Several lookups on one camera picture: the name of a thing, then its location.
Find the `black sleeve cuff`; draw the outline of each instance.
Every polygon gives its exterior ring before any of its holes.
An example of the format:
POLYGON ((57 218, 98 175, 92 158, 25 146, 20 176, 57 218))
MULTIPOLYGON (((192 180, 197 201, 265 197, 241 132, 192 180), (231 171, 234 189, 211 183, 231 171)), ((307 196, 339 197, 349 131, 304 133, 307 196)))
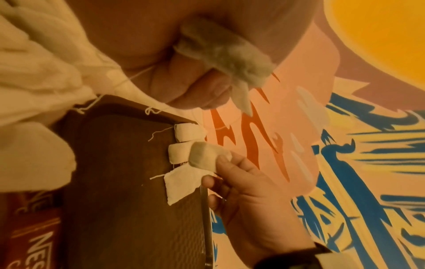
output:
POLYGON ((300 250, 292 253, 286 253, 274 257, 267 258, 260 261, 254 269, 290 269, 291 266, 295 265, 317 265, 313 268, 321 268, 319 260, 316 258, 316 254, 331 253, 331 251, 320 244, 316 244, 315 248, 300 250))

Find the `sleeve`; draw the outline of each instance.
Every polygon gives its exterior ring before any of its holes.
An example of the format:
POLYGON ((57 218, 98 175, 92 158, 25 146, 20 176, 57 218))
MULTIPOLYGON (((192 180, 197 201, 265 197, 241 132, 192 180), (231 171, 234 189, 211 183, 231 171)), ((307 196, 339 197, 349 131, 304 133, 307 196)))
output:
POLYGON ((326 247, 316 247, 267 258, 254 269, 357 269, 354 261, 344 253, 333 253, 326 247))

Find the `person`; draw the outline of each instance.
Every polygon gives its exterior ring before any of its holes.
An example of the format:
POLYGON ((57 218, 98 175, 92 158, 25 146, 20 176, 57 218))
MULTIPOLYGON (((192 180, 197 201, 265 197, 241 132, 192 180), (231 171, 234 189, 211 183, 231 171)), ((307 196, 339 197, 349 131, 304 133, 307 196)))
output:
POLYGON ((249 268, 356 268, 348 257, 313 242, 290 197, 247 158, 232 152, 230 162, 219 156, 216 169, 221 178, 206 175, 202 186, 216 193, 209 195, 209 206, 249 268))
MULTIPOLYGON (((309 26, 319 0, 66 0, 87 37, 115 60, 133 83, 179 109, 227 103, 231 78, 172 49, 180 24, 205 16, 239 34, 280 64, 309 26)), ((202 185, 219 196, 209 206, 223 219, 236 254, 250 268, 352 268, 315 244, 290 197, 248 159, 217 159, 221 178, 202 185)))

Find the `mural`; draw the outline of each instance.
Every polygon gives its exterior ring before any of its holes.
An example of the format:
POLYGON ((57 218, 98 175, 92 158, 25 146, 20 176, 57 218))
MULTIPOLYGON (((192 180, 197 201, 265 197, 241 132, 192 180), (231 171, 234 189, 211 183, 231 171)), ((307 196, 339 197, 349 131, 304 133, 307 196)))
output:
MULTIPOLYGON (((324 0, 251 91, 254 117, 204 112, 208 141, 247 155, 294 197, 313 239, 360 268, 425 268, 423 12, 418 0, 324 0)), ((216 268, 245 268, 212 222, 216 268)))

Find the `brown tray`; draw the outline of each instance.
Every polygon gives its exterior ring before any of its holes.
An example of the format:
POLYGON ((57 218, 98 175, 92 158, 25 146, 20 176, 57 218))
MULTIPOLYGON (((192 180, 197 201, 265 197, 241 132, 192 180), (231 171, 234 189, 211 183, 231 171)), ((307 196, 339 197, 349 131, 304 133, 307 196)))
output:
POLYGON ((213 267, 208 192, 197 189, 169 206, 163 178, 173 169, 168 145, 176 123, 168 113, 104 96, 84 115, 71 111, 61 135, 77 170, 64 189, 68 269, 204 269, 213 267))

